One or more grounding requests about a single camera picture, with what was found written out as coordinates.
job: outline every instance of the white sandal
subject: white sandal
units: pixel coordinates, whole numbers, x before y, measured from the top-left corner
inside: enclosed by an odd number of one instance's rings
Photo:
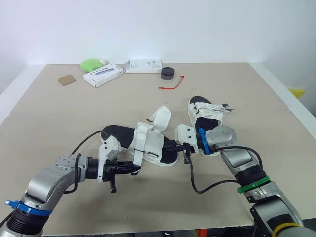
[[[188,103],[190,122],[196,134],[200,133],[200,129],[209,131],[220,126],[224,116],[223,113],[229,113],[231,111],[233,111],[233,109],[229,109],[228,104],[214,105],[201,96],[192,97]],[[219,152],[207,155],[216,156],[218,154]]]
[[[141,166],[144,159],[160,166],[171,166],[176,163],[178,154],[162,151],[164,143],[169,139],[161,134],[167,129],[170,118],[169,108],[162,106],[147,119],[153,125],[138,122],[136,129],[111,125],[103,130],[120,141],[124,152],[134,155],[134,164]]]

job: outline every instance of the yellow ring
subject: yellow ring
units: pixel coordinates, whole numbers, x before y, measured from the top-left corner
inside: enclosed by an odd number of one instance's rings
[[[294,223],[294,222],[283,223],[283,224],[277,226],[277,227],[273,230],[273,232],[272,232],[272,237],[276,237],[276,236],[277,236],[277,232],[279,232],[280,230],[282,230],[283,228],[288,227],[288,226],[302,227],[301,225],[299,225],[299,224],[297,224],[297,223]]]

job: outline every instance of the black round container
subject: black round container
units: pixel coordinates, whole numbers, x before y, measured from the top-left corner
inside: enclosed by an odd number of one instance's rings
[[[174,76],[174,69],[170,67],[163,68],[161,71],[161,78],[164,80],[172,80]]]

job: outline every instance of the robotic arm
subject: robotic arm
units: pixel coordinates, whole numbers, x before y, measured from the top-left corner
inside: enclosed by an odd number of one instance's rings
[[[136,175],[140,169],[133,162],[115,160],[121,151],[120,143],[109,136],[100,146],[99,158],[78,155],[63,155],[55,164],[45,168],[29,182],[20,201],[5,204],[14,210],[11,217],[0,228],[0,237],[40,237],[42,229],[63,194],[77,189],[78,182],[97,179],[109,181],[111,193],[116,192],[115,175]],[[74,184],[72,190],[67,188]]]
[[[269,179],[262,165],[237,141],[232,128],[219,126],[206,132],[200,130],[196,135],[193,128],[180,125],[175,135],[176,142],[183,144],[185,163],[191,152],[206,154],[208,149],[221,152],[222,160],[241,185],[238,192],[254,203],[250,213],[264,234],[273,237],[316,236],[315,232],[303,227],[297,210]]]

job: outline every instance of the yellow object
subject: yellow object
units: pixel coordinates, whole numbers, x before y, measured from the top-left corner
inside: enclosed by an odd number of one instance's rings
[[[285,227],[289,227],[289,226],[296,226],[296,227],[302,227],[301,225],[294,223],[294,222],[288,222],[288,223],[283,223],[279,226],[277,226],[273,232],[272,232],[272,237],[276,237],[277,236],[277,232],[279,232],[280,230],[284,229]]]
[[[292,94],[296,97],[296,98],[300,98],[302,95],[305,94],[306,90],[305,89],[293,89],[293,88],[289,88],[289,91],[292,92]]]

